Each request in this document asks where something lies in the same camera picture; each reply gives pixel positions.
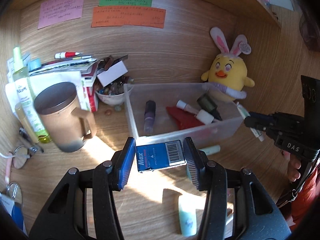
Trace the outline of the person's hand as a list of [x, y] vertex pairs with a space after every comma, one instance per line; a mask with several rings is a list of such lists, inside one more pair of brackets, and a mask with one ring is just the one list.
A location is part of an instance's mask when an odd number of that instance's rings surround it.
[[289, 181], [294, 182], [300, 178], [301, 162], [299, 159], [287, 151], [283, 151], [283, 157], [288, 161], [287, 163], [287, 176]]

